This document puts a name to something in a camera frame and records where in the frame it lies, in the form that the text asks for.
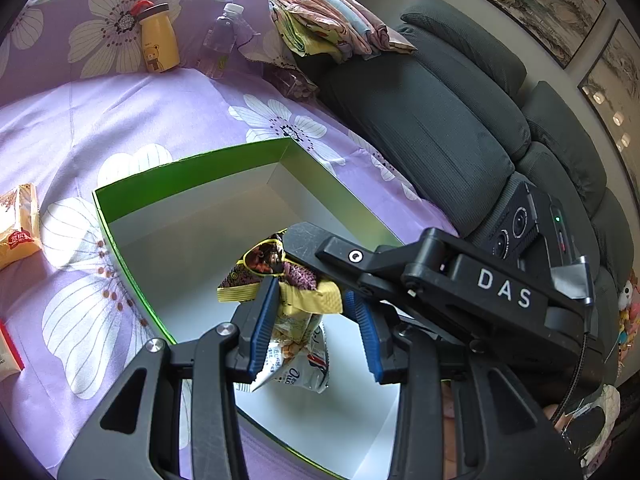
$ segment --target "white wall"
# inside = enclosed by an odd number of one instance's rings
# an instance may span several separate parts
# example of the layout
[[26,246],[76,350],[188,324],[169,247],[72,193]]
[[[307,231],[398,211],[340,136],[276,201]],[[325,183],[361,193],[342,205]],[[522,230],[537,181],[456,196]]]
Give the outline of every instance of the white wall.
[[[395,26],[400,23],[402,11],[415,0],[358,1],[375,12],[385,23]],[[526,65],[528,75],[518,96],[519,104],[524,102],[526,94],[539,80],[546,80],[580,119],[582,126],[593,139],[607,171],[607,186],[616,195],[626,213],[636,248],[634,266],[637,269],[637,266],[640,266],[640,221],[625,170],[616,155],[609,134],[603,129],[595,112],[577,89],[578,83],[589,71],[601,49],[607,43],[616,20],[621,18],[627,28],[633,30],[616,1],[605,0],[606,6],[602,15],[566,70],[562,70],[552,57],[517,23],[488,1],[445,1],[482,25],[519,56]]]

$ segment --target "transparent bottle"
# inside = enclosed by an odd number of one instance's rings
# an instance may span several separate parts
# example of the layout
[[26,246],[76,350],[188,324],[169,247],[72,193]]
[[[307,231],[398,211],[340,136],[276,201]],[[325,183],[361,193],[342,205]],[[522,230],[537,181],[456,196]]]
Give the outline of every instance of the transparent bottle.
[[234,20],[242,17],[244,7],[237,4],[226,4],[213,27],[207,31],[202,42],[196,68],[212,79],[220,79],[225,71],[229,54],[236,44]]

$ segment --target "blue gripper pad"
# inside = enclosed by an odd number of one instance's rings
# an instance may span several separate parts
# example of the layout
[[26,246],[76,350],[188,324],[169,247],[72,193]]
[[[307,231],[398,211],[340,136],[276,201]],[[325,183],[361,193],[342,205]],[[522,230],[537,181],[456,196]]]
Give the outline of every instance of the blue gripper pad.
[[251,359],[248,367],[249,374],[255,379],[264,366],[269,341],[271,340],[271,332],[273,331],[273,323],[280,305],[280,285],[278,280],[271,278],[271,283],[266,293],[260,294],[259,291],[254,301],[262,301],[262,309],[251,336]]
[[369,372],[373,374],[376,382],[380,382],[383,376],[380,338],[367,303],[352,290],[349,290],[344,295],[342,307],[345,314],[358,323]]

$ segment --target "black cable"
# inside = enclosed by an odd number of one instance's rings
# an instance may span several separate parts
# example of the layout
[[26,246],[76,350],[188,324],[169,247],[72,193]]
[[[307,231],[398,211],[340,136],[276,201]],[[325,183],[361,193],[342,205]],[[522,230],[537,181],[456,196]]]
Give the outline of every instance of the black cable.
[[569,384],[569,388],[567,389],[566,393],[564,394],[564,397],[560,401],[560,404],[558,404],[558,407],[554,411],[554,414],[551,416],[550,420],[551,420],[552,426],[555,426],[556,422],[560,420],[560,417],[562,416],[564,409],[569,403],[569,399],[574,393],[575,387],[578,385],[578,380],[580,380],[580,375],[582,374],[582,366],[584,365],[584,355],[587,352],[588,335],[589,333],[585,332],[584,335],[582,336],[582,348],[580,349],[580,357],[578,357],[578,362],[575,365],[574,374],[571,377],[571,383]]

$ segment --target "pink cloth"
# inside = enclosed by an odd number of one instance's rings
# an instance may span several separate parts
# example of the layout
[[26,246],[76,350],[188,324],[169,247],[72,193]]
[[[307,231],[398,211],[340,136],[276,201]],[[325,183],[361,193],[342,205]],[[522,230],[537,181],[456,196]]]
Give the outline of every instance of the pink cloth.
[[401,34],[389,29],[373,12],[355,0],[338,0],[343,11],[351,11],[367,29],[359,34],[350,20],[327,0],[278,0],[294,18],[308,27],[312,23],[326,31],[325,39],[335,43],[343,52],[344,59],[351,53],[369,57],[380,50],[410,53],[415,47]]

